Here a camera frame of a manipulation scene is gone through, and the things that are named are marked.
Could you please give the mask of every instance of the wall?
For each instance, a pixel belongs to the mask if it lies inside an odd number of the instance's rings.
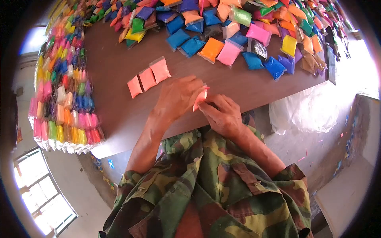
[[[27,118],[29,101],[34,94],[33,74],[34,67],[26,67],[15,75],[14,89],[24,87],[23,95],[18,97],[19,126],[23,140],[13,152],[13,158],[37,146]],[[90,183],[85,172],[80,171],[81,164],[77,156],[62,151],[43,150],[43,153],[58,187],[78,214],[78,218],[59,237],[97,237],[111,209]]]

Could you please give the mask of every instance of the window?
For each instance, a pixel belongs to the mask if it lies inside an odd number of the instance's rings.
[[[58,236],[78,217],[54,181],[41,148],[18,158],[14,175],[26,207],[45,235]]]

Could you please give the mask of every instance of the wooden table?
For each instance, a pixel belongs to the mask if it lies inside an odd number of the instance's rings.
[[[85,33],[87,69],[94,85],[93,100],[107,138],[106,142],[91,150],[97,158],[131,150],[136,144],[148,114],[156,104],[162,83],[132,99],[127,82],[161,56],[165,56],[172,77],[194,74],[210,87],[208,94],[231,97],[240,105],[242,112],[326,80],[301,69],[300,61],[294,75],[285,73],[275,82],[266,69],[248,70],[242,55],[238,56],[231,69],[219,61],[212,65],[198,55],[187,59],[179,51],[171,51],[165,41],[168,35],[164,29],[159,33],[149,30],[143,40],[130,50],[127,50],[125,41],[118,43],[119,34],[108,23],[100,22]],[[269,56],[277,59],[280,40],[278,36],[272,36],[267,48]],[[164,138],[207,124],[200,111],[187,112],[171,125]]]

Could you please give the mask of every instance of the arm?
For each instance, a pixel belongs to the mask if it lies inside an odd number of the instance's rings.
[[[193,106],[203,90],[202,81],[195,76],[167,79],[163,83],[157,104],[132,150],[126,171],[145,174],[154,166],[165,131]]]
[[[214,103],[218,110],[207,103]],[[225,95],[208,96],[199,103],[211,128],[239,146],[271,178],[286,168],[285,164],[242,123],[240,107]]]

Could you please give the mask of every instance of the left hand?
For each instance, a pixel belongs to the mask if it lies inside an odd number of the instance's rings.
[[[197,96],[203,90],[202,80],[194,75],[167,79],[152,113],[158,121],[164,123],[164,126],[170,126],[192,108]]]

